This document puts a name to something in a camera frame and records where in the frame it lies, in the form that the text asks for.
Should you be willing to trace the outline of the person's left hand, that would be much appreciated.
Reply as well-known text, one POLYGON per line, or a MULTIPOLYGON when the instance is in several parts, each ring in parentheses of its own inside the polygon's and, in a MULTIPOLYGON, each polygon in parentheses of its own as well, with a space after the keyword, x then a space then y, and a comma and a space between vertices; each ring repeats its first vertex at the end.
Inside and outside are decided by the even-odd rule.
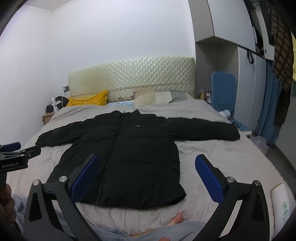
POLYGON ((11 194, 10 185, 6 184, 4 189, 1 189, 1 231, 10 235, 15 234, 15 228, 11 226, 15 221, 15 201, 11 194))

